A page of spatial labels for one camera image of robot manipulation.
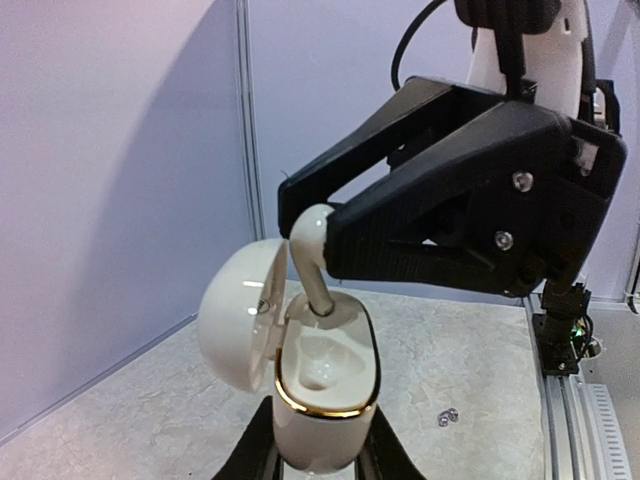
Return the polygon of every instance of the white charging case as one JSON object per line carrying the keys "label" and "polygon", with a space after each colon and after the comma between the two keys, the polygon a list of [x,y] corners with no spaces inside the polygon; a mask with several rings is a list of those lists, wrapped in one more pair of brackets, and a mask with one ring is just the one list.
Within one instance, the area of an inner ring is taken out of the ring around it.
{"label": "white charging case", "polygon": [[373,327],[354,297],[330,292],[317,316],[305,294],[281,315],[286,240],[236,252],[206,290],[198,341],[206,362],[228,384],[255,392],[274,361],[273,428],[294,468],[326,474],[352,462],[375,413],[380,366]]}

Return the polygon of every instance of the black holder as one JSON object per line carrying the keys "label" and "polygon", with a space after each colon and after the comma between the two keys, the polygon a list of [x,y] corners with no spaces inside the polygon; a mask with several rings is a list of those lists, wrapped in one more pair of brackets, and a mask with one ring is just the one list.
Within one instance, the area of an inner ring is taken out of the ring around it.
{"label": "black holder", "polygon": [[[213,480],[283,480],[284,459],[273,437],[272,398],[265,397]],[[426,480],[378,408],[355,461],[355,480]]]}

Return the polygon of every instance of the speckled floor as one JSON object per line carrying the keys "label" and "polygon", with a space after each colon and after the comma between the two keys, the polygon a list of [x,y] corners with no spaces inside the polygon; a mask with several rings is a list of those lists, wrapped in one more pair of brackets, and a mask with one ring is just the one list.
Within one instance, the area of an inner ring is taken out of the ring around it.
{"label": "speckled floor", "polygon": [[[298,289],[288,284],[289,295]],[[542,478],[523,309],[355,295],[376,327],[379,404],[429,480]],[[210,479],[260,401],[204,366],[191,324],[1,447],[0,478]],[[451,406],[460,422],[439,428],[437,414]]]}

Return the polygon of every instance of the white wall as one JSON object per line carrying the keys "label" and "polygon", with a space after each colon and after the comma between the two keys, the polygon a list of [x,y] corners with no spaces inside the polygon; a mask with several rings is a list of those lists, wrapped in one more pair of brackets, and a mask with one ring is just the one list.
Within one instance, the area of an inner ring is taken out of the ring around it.
{"label": "white wall", "polygon": [[250,240],[233,0],[2,2],[0,439]]}
{"label": "white wall", "polygon": [[[396,45],[426,0],[252,0],[251,46],[256,108],[257,151],[267,233],[278,235],[277,188],[293,173],[340,140],[393,93],[390,64]],[[590,1],[596,51],[613,25],[616,2]],[[613,76],[623,100],[625,137],[631,158],[609,220],[594,251],[591,287],[596,296],[621,294],[627,280],[640,212],[640,164],[637,92],[632,40],[611,49],[601,75]],[[450,1],[431,17],[409,47],[401,81],[412,74],[463,82],[471,58],[470,29],[462,25]],[[347,189],[347,198],[385,172],[378,165],[368,179]],[[420,285],[345,282],[355,286],[456,299],[496,300],[486,296]]]}

